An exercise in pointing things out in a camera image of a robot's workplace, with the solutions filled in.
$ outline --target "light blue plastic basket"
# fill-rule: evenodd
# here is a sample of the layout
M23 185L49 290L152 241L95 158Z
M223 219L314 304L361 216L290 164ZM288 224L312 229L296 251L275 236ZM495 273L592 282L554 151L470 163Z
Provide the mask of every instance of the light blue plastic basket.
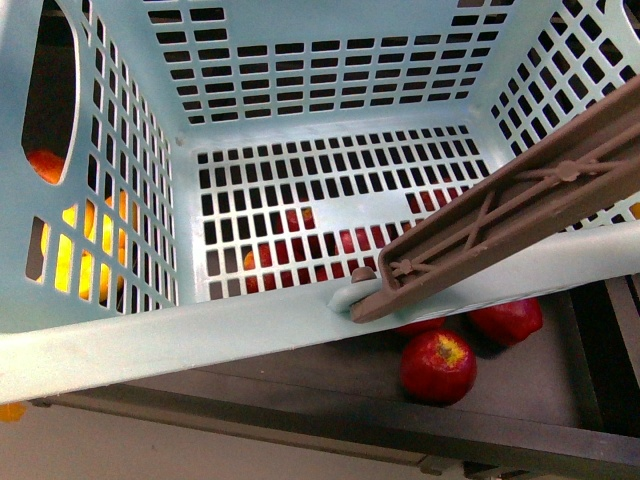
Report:
M382 243L640 71L639 27L622 0L58 4L74 35L77 104L64 180L52 186L21 146L42 5L0 1L0 401L640 271L639 227L627 222L636 195L420 305L369 325L347 312L379 285L350 286L348 275L375 268ZM105 200L119 191L127 219ZM412 200L424 192L430 201ZM122 261L84 235L87 200L96 238L104 215L126 232ZM62 218L73 205L75 226ZM302 225L307 207L314 225L289 231L287 212ZM39 279L25 274L34 219L51 228ZM61 235L73 242L68 292L50 253ZM273 265L245 270L262 244ZM78 293L83 253L90 300ZM249 277L276 289L247 295Z

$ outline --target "folding handle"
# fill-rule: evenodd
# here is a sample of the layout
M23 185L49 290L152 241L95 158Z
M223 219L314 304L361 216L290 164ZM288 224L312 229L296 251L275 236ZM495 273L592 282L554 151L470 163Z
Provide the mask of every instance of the folding handle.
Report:
M640 190L640 77L381 252L382 289L354 322L422 300Z

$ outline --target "red fruit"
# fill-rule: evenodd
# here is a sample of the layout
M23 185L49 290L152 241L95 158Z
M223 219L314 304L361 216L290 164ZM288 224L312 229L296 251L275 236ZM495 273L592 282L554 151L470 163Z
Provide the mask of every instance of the red fruit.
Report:
M276 259L279 265L289 263L289 252L287 251L287 244L284 240L276 242Z
M315 220L313 218L313 210L311 207L305 207L300 210L300 214L302 215L302 222L304 228L307 230L311 230L316 227ZM287 219L287 229L290 232L299 232L300 231L300 221L298 220L298 214L296 210L287 210L284 213L285 218ZM278 220L276 221L276 227L274 229L276 233L282 233L282 221L278 216Z
M382 229L378 225L371 227L371 235L373 236L373 243L376 248L382 248L385 246L386 242L382 235Z
M419 195L424 208L427 209L427 212L435 212L436 207L433 206L433 202L431 201L429 192L420 192ZM411 197L411 200L409 201L409 208L411 209L412 213L420 213L422 211L418 203L418 197Z
M449 330L415 337L402 352L400 381L419 400L451 405L462 399L476 379L476 357L467 343Z
M423 320L422 322L409 323L402 327L394 328L393 331L404 337L415 337L429 330L437 330L444 325L444 320L445 317L432 318L430 320Z
M444 196L444 192L442 190L434 190L433 193L436 196L436 200L438 201L438 205L440 205L440 208L444 207L447 204L447 199Z
M364 228L356 228L356 242L358 242L357 245L361 251L371 249L369 239L367 238L367 232ZM342 244L342 250L344 250L344 253L355 253L356 244L353 242L353 236L349 230L342 230L340 232L340 243ZM338 253L340 253L340 247L336 245L336 255Z
M273 262L271 260L271 251L269 250L268 244L263 243L261 245L258 245L258 256L260 258L260 266L270 267L273 265ZM256 268L256 261L255 261L255 256L253 254L253 250L247 253L247 255L244 257L243 267L245 270L253 270ZM264 281L265 290L275 290L276 280L275 280L275 276L272 273L265 274L262 278ZM255 276L247 277L245 282L247 285L248 293L256 293L258 291L257 277Z
M327 269L324 268L322 265L319 267L316 267L316 281L326 282L327 280L329 280L329 277L327 276Z
M60 181L64 160L49 150L34 150L27 153L27 160L42 179L56 184Z
M542 310L535 298L481 308L467 315L478 329L501 345L521 342L542 328Z

